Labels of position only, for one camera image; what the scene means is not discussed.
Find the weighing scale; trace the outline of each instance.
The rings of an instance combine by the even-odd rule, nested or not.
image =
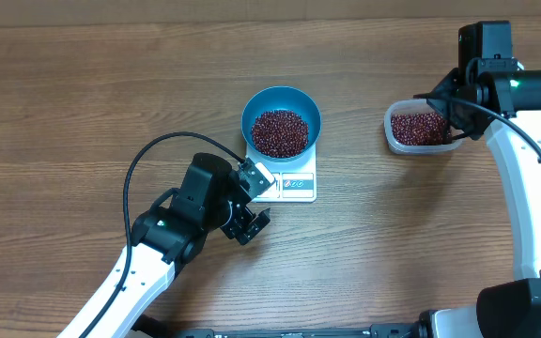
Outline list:
[[[275,181],[254,202],[314,202],[317,199],[317,145],[311,146],[294,161],[276,162],[263,159],[246,146],[245,156],[254,163],[262,162]]]

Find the plastic bowl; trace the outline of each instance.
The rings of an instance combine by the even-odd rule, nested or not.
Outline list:
[[[410,114],[427,114],[434,113],[426,100],[401,100],[398,101],[387,110],[383,126],[385,127],[385,137],[387,144],[395,154],[399,155],[435,155],[447,151],[454,150],[462,145],[463,140],[456,140],[450,145],[440,146],[406,146],[397,142],[392,132],[392,115],[410,115]]]
[[[273,158],[256,150],[252,141],[252,127],[257,117],[264,112],[275,110],[289,110],[299,116],[308,124],[308,145],[299,155],[290,158]],[[290,86],[274,86],[266,88],[254,95],[243,109],[241,115],[241,133],[245,142],[260,156],[268,161],[294,161],[306,153],[317,142],[320,135],[320,111],[315,102],[306,93]]]

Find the wooden tabletop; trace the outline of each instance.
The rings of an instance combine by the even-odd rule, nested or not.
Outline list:
[[[511,281],[485,139],[402,157],[382,127],[393,102],[456,66],[457,30],[477,20],[0,29],[0,337],[55,336],[99,287],[124,245],[122,182],[143,145],[196,131],[243,155],[242,108],[272,85],[322,112],[317,201],[272,205],[246,247],[216,231],[147,314],[176,329],[361,327]],[[541,17],[511,20],[515,56],[541,69]],[[132,217],[199,151],[219,153],[190,139],[152,149]]]

